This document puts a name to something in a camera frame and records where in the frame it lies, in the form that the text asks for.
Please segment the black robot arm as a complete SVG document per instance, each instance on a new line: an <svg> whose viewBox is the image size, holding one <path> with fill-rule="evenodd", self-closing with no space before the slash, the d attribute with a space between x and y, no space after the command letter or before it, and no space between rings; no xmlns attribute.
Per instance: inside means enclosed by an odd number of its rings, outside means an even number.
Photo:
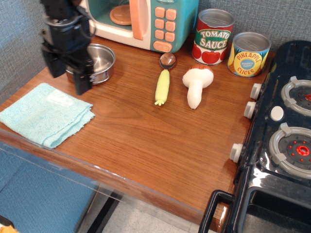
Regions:
<svg viewBox="0 0 311 233"><path fill-rule="evenodd" d="M92 88L94 62L88 53L91 43L89 16L80 0L41 0L44 23L41 50L51 75L63 75L70 67L76 92L82 95Z"/></svg>

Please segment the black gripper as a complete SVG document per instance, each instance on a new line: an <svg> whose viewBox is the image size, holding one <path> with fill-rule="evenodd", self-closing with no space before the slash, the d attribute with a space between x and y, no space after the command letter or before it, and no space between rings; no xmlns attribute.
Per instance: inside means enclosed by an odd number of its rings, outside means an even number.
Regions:
<svg viewBox="0 0 311 233"><path fill-rule="evenodd" d="M88 16L74 14L68 19L53 19L44 14L43 21L48 28L41 31L42 54L51 75L57 78L67 66L72 67L76 93L83 95L92 89L94 74L94 62L87 51L92 38Z"/></svg>

